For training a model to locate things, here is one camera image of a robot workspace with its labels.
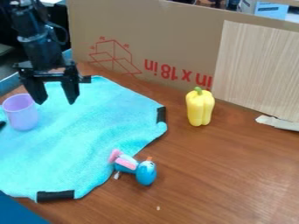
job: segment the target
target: wood grain panel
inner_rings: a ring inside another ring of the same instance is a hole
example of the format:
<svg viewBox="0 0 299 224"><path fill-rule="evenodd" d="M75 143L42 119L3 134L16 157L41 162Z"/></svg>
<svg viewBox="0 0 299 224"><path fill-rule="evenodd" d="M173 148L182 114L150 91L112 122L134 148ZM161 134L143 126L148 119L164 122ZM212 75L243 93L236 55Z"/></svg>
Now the wood grain panel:
<svg viewBox="0 0 299 224"><path fill-rule="evenodd" d="M299 33L225 21L212 91L299 122Z"/></svg>

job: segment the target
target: pepper stem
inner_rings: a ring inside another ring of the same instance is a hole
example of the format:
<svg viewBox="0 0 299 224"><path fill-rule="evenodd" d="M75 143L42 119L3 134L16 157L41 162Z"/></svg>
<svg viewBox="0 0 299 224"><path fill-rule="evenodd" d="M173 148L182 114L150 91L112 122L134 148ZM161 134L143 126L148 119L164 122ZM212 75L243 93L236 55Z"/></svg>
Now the pepper stem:
<svg viewBox="0 0 299 224"><path fill-rule="evenodd" d="M201 87L195 87L194 90L197 91L199 95L203 94Z"/></svg>

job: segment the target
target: towel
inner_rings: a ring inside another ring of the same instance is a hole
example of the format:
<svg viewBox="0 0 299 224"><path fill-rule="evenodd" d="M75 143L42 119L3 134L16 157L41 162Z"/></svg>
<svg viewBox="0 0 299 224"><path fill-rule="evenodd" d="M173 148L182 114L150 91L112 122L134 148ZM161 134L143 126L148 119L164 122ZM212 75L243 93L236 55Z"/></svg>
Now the towel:
<svg viewBox="0 0 299 224"><path fill-rule="evenodd" d="M0 131L0 190L10 196L79 199L108 180L113 149L134 156L167 130L163 105L106 78L80 84L74 105L59 83L46 89L35 129Z"/></svg>

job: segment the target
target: purple cup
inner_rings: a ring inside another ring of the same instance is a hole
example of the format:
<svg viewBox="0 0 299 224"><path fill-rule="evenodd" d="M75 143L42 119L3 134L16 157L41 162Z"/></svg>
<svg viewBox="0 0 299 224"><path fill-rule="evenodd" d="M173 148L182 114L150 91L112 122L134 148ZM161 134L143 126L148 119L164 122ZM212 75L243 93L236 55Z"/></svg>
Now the purple cup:
<svg viewBox="0 0 299 224"><path fill-rule="evenodd" d="M15 94L2 106L13 129L31 130L38 124L38 111L29 94Z"/></svg>

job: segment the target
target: yellow bell pepper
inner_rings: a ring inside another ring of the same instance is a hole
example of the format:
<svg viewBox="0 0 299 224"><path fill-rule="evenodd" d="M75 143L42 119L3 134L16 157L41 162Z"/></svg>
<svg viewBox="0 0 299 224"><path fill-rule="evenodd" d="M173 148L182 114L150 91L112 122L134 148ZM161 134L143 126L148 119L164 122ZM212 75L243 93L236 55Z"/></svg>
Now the yellow bell pepper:
<svg viewBox="0 0 299 224"><path fill-rule="evenodd" d="M211 121L215 99L212 93L195 87L186 95L187 115L191 125L207 125Z"/></svg>

